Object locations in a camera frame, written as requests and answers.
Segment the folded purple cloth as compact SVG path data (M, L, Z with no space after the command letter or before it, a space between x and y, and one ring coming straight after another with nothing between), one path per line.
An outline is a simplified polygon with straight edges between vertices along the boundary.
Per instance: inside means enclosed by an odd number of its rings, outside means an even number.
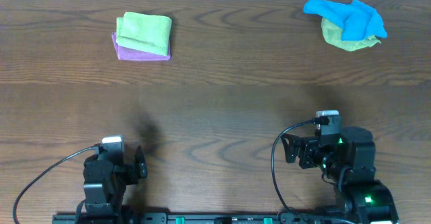
M112 43L117 54L117 59L121 61L169 61L171 59L171 49L168 46L168 54L166 56L160 54L154 54L150 52L144 52L140 50L134 50L119 46L116 43L117 34L113 32L111 34Z

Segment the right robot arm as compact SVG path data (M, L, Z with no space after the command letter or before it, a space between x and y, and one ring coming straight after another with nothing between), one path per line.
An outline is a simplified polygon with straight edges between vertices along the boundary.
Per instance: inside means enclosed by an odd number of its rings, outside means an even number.
M313 137L284 133L286 161L302 169L318 167L333 181L336 205L315 214L298 213L307 223L398 223L390 190L375 178L372 133L360 127L322 126Z

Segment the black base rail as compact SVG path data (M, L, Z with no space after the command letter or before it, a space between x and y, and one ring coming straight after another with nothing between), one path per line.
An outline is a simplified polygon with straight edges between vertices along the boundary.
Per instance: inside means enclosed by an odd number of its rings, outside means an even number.
M298 216L289 213L278 215L239 215L239 214L166 214L144 213L124 214L121 217L92 217L82 214L53 215L52 224L307 224L307 223L348 223L337 217Z

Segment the crumpled blue cloth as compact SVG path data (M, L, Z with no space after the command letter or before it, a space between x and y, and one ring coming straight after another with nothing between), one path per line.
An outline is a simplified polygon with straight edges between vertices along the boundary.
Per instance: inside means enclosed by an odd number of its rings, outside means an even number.
M319 15L341 28L342 40L359 41L369 36L388 37L384 21L378 11L359 0L352 0L350 4L309 0L305 3L303 12Z

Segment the green microfiber cloth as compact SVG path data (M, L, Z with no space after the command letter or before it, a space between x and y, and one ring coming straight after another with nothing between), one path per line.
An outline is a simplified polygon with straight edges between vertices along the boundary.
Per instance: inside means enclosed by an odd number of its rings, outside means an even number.
M119 46L168 55L172 20L164 15L125 12L117 18L116 43Z

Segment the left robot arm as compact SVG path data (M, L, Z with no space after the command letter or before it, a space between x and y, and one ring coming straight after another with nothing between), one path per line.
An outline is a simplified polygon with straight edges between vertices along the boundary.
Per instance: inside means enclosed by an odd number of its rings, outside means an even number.
M95 153L84 161L85 199L77 206L75 223L140 223L141 215L123 205L128 185L147 177L142 148L135 151L132 164L124 163L123 144L97 144Z

